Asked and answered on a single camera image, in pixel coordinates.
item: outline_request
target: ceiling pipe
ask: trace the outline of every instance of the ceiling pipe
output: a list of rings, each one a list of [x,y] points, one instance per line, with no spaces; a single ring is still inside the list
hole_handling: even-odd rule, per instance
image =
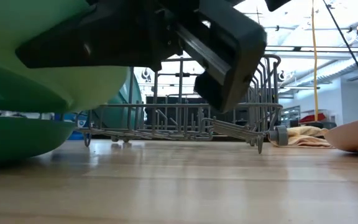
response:
[[[343,75],[346,75],[350,72],[353,72],[355,70],[357,70],[357,65],[353,59],[333,62],[330,65],[317,70],[317,82],[318,83],[329,82]],[[311,73],[310,75],[304,76],[304,78],[300,80],[297,79],[295,82],[286,83],[284,84],[284,86],[291,85],[291,84],[294,84],[291,86],[302,86],[313,82],[314,82],[314,75]]]
[[[317,69],[322,69],[332,63],[334,63],[335,60],[330,60],[320,66],[317,67]],[[292,83],[297,83],[298,80],[302,79],[303,77],[306,77],[308,75],[312,75],[314,74],[314,69],[313,68],[310,68],[310,69],[307,69],[307,70],[295,70],[291,73],[289,73],[287,76],[290,76],[290,78],[286,79],[284,82],[281,83],[280,86],[287,86],[289,84],[292,84]]]
[[[264,28],[265,29],[276,29],[276,30],[277,30],[277,28],[278,28],[278,30],[280,30],[280,29],[295,30],[297,28],[297,26],[296,27],[282,27],[282,26],[278,25],[278,27],[270,26],[270,27],[264,27]],[[345,31],[348,31],[349,29],[350,29],[350,27],[341,28],[341,30],[345,30]],[[303,29],[302,31],[309,31],[309,30],[311,30],[311,28],[306,28],[306,29]],[[337,28],[335,28],[335,27],[333,27],[333,28],[316,28],[315,30],[337,30]]]
[[[313,52],[276,52],[275,55],[280,58],[314,59]],[[317,53],[317,57],[322,60],[347,60],[352,58],[350,54],[344,53]]]

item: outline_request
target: light green bowl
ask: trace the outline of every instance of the light green bowl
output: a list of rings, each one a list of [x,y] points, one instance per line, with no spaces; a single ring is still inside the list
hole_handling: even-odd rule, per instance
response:
[[[75,123],[0,117],[0,162],[38,156],[63,144]]]
[[[88,8],[85,0],[0,0],[0,110],[87,110],[118,93],[127,67],[29,69],[15,55],[20,44]]]

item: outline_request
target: beige towel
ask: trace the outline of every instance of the beige towel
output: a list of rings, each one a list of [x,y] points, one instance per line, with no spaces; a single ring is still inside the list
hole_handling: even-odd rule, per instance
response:
[[[279,146],[276,141],[270,142],[277,147],[318,147],[333,148],[325,139],[316,137],[324,136],[327,129],[320,129],[312,126],[288,128],[288,145]]]

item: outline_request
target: green bowl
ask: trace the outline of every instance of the green bowl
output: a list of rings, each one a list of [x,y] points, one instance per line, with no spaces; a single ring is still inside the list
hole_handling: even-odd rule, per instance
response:
[[[38,156],[63,144],[75,123],[0,117],[0,162]]]
[[[81,111],[118,93],[127,67],[29,69],[15,55],[20,44],[89,8],[85,0],[0,0],[0,110]]]

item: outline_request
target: wooden floor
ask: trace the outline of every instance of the wooden floor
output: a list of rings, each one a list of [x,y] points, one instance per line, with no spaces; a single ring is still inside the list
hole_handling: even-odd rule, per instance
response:
[[[233,142],[67,142],[0,168],[0,223],[358,224],[358,156]]]

